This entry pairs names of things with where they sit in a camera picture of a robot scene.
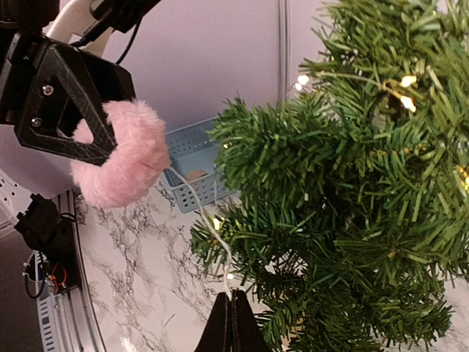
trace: marble surface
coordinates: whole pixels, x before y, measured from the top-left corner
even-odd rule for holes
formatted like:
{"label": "marble surface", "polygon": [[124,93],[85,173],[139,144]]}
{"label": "marble surface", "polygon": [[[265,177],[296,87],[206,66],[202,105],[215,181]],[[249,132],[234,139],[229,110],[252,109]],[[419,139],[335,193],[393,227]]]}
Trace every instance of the marble surface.
{"label": "marble surface", "polygon": [[[77,217],[89,291],[107,351],[192,352],[223,290],[191,254],[189,230],[199,216],[182,214],[159,183],[147,197],[119,210],[90,208],[79,197]],[[454,324],[431,352],[469,352],[468,284],[448,287],[447,296],[456,310]]]}

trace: pink fluffy ball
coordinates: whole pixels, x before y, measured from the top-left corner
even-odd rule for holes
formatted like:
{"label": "pink fluffy ball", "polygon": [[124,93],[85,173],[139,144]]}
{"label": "pink fluffy ball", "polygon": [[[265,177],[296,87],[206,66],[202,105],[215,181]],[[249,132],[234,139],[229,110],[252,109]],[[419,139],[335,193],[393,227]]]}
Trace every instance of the pink fluffy ball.
{"label": "pink fluffy ball", "polygon": [[[72,161],[73,180],[84,199],[95,207],[119,208],[144,197],[170,165],[165,122],[142,101],[103,104],[117,147],[102,166]],[[77,142],[92,143],[85,120],[75,131]]]}

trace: artificial christmas tree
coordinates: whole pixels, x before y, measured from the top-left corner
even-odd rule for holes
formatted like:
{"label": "artificial christmas tree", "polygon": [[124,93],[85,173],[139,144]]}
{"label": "artificial christmas tree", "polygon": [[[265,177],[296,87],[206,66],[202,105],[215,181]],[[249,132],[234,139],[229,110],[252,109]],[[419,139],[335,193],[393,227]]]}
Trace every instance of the artificial christmas tree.
{"label": "artificial christmas tree", "polygon": [[[240,190],[219,232],[270,310],[276,351],[430,344],[468,277],[469,1],[336,0],[313,88],[277,107],[229,102],[211,132]],[[198,223],[209,268],[223,249]]]}

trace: white wall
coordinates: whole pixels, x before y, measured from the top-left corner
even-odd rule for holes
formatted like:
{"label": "white wall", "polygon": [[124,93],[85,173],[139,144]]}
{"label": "white wall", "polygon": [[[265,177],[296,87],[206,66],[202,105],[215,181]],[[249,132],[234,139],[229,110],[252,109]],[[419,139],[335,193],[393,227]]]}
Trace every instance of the white wall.
{"label": "white wall", "polygon": [[[144,18],[123,66],[168,130],[214,117],[238,92],[249,104],[273,103],[277,20],[276,0],[163,0]],[[104,57],[116,60],[129,36],[114,34]],[[0,168],[46,197],[72,185],[68,160],[22,148],[10,126],[0,126]]]}
{"label": "white wall", "polygon": [[311,27],[320,26],[313,17],[319,17],[322,0],[288,0],[290,22],[290,84],[298,78],[298,65],[305,59],[316,60],[324,48]]}

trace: blue plastic basket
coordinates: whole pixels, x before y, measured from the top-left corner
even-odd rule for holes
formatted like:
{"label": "blue plastic basket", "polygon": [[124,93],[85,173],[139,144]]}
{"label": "blue plastic basket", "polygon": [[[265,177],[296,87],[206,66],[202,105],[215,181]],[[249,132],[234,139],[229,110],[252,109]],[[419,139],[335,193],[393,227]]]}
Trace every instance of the blue plastic basket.
{"label": "blue plastic basket", "polygon": [[[195,125],[166,134],[169,157],[172,167],[187,179],[192,170],[202,170],[207,174],[190,182],[202,205],[215,201],[235,191],[228,190],[223,175],[215,171],[215,159],[220,147],[210,142],[207,131],[213,128],[213,120],[202,121]],[[163,182],[174,198],[181,212],[188,213],[198,208],[192,191],[170,170],[165,170]]]}

